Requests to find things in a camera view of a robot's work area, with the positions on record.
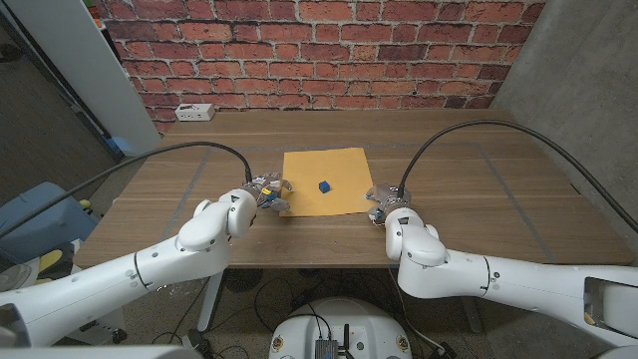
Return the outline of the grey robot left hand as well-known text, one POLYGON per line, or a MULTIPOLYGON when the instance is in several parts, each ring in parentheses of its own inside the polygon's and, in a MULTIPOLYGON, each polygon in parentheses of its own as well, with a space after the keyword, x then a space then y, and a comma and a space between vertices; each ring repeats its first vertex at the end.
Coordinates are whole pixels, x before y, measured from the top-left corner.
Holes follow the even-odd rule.
POLYGON ((292 191, 292 185, 282 177, 282 173, 266 173, 254 177, 242 189, 253 195, 259 208, 271 208, 279 212, 290 210, 290 203, 282 197, 282 191, 292 191))

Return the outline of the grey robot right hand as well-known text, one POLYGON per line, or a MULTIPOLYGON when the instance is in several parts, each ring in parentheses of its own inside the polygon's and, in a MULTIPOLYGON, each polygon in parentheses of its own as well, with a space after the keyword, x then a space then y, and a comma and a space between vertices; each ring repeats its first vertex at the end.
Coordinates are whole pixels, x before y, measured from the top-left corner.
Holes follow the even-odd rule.
POLYGON ((411 195, 406 191, 399 196, 399 189, 387 183, 374 184, 365 194, 365 199, 375 204, 368 210, 368 216, 375 225, 383 225, 387 216, 395 209, 408 207, 411 195))

